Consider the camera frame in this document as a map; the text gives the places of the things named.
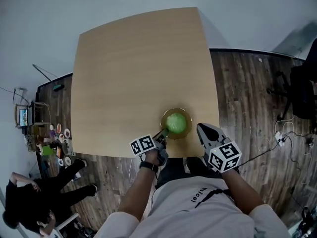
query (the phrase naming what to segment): table top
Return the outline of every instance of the table top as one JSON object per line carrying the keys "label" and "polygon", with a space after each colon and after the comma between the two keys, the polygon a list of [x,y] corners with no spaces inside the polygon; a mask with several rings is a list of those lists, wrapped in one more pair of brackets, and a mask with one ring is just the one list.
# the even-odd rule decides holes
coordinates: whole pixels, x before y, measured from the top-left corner
{"label": "table top", "polygon": [[199,122],[219,126],[211,56],[197,8],[147,12],[80,35],[71,91],[75,152],[132,157],[129,143],[160,131],[183,108],[185,139],[167,140],[170,157],[202,156]]}

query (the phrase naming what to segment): person's leg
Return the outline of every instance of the person's leg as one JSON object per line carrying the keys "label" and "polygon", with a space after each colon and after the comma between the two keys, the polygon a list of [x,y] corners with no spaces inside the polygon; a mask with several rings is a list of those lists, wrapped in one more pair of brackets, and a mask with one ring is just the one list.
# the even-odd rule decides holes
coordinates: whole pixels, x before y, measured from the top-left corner
{"label": "person's leg", "polygon": [[191,174],[207,178],[222,178],[221,174],[208,169],[208,167],[198,157],[187,158],[186,165]]}
{"label": "person's leg", "polygon": [[171,180],[177,180],[194,175],[185,173],[183,158],[172,158],[166,161],[166,165],[159,173],[156,189]]}
{"label": "person's leg", "polygon": [[87,196],[94,196],[96,193],[96,187],[93,185],[85,186],[67,193],[61,193],[58,195],[58,202],[62,207],[70,207],[77,204]]}
{"label": "person's leg", "polygon": [[86,166],[82,160],[75,160],[69,167],[62,170],[56,177],[49,178],[45,182],[45,187],[54,192],[59,192],[66,184],[74,179],[75,174]]}

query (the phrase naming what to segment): office chair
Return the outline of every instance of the office chair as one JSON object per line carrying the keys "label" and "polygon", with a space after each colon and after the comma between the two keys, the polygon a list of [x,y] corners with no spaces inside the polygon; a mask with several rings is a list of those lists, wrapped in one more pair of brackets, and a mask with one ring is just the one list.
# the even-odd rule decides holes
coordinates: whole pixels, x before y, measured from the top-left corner
{"label": "office chair", "polygon": [[277,120],[284,120],[285,115],[292,103],[293,114],[302,119],[310,119],[313,122],[313,129],[316,127],[315,118],[315,100],[314,83],[317,82],[317,39],[314,40],[311,50],[301,66],[293,67],[291,70],[290,80],[288,84],[287,78],[282,71],[278,71],[276,76],[283,78],[284,90],[279,92],[267,89],[268,94],[275,94],[287,98],[286,106],[282,116],[278,116]]}

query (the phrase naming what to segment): wristwatch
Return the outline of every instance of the wristwatch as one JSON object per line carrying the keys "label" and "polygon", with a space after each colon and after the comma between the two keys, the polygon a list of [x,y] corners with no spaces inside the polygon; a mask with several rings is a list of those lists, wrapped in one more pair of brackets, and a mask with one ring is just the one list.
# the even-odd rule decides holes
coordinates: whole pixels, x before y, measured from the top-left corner
{"label": "wristwatch", "polygon": [[157,172],[159,171],[159,167],[158,167],[157,165],[154,165],[154,164],[152,164],[152,163],[150,163],[150,162],[146,162],[146,161],[142,161],[142,162],[140,163],[139,168],[141,168],[141,167],[145,167],[145,168],[151,169],[151,170],[153,170],[155,173],[157,173]]}

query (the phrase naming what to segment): wooden floor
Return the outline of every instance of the wooden floor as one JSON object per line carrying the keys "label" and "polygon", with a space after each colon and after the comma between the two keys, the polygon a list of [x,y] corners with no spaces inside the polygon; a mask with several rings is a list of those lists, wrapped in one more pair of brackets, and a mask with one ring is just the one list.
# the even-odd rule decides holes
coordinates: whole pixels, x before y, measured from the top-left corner
{"label": "wooden floor", "polygon": [[[276,79],[275,72],[282,70],[289,75],[290,68],[301,62],[251,53],[211,52],[211,57],[217,85],[220,126],[242,150],[243,163],[276,145],[274,126],[277,115],[284,110],[285,100],[268,95],[266,88],[282,90],[282,81]],[[71,77],[55,84],[64,84],[65,89],[53,92],[52,85],[41,87],[39,101],[50,105],[53,124],[61,123],[63,128],[71,129]],[[43,115],[49,119],[47,112],[43,111]],[[290,109],[286,118],[292,117]],[[291,121],[294,128],[291,123],[283,127],[285,122],[280,122],[276,130],[283,134],[292,130],[303,135],[310,132],[309,121],[296,117]],[[48,130],[42,130],[41,133],[48,133]],[[316,194],[312,192],[317,191],[314,190],[317,150],[310,149],[301,137],[294,138],[290,134],[290,139],[293,147],[288,139],[284,147],[277,147],[240,167],[241,176],[260,193],[288,227],[300,220],[301,214],[301,207],[291,197],[292,190],[293,197],[302,206],[313,207],[317,201]],[[291,154],[300,169],[297,163],[291,161]],[[77,156],[87,160],[88,167],[83,169],[82,178],[70,182],[64,191],[91,183],[98,185],[100,191],[96,199],[86,198],[72,207],[72,211],[80,214],[83,225],[98,230],[107,216],[117,209],[129,188],[129,170],[133,180],[137,163],[135,159],[127,158]],[[50,157],[50,163],[50,176],[55,176],[58,173],[56,158]]]}

